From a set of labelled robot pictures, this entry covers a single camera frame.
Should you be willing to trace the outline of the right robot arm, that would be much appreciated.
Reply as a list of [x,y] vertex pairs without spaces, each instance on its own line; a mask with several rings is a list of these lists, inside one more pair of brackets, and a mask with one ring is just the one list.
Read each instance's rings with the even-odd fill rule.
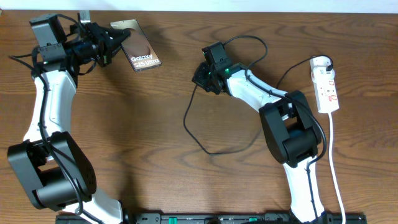
[[202,49],[205,61],[192,78],[207,92],[226,93],[259,113],[268,150],[283,165],[291,195],[290,211],[299,223],[319,223],[325,213],[316,178],[318,146],[325,134],[299,91],[278,90],[247,66],[233,63],[224,44]]

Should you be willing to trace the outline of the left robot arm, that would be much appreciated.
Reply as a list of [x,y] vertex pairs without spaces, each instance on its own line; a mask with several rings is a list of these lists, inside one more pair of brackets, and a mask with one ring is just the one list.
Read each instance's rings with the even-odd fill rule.
[[24,192],[36,209],[73,213],[77,222],[134,223],[119,200],[97,188],[94,168],[71,135],[81,66],[109,65],[130,31],[77,18],[66,34],[59,14],[33,18],[30,26],[38,42],[28,64],[34,112],[23,141],[7,151]]

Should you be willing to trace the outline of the Galaxy smartphone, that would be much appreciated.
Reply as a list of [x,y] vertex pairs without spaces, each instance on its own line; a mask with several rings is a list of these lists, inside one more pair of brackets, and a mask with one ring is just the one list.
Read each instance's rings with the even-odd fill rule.
[[135,72],[162,65],[160,58],[148,41],[138,20],[131,19],[111,22],[110,26],[113,29],[128,29],[130,31],[130,37],[128,37],[121,46]]

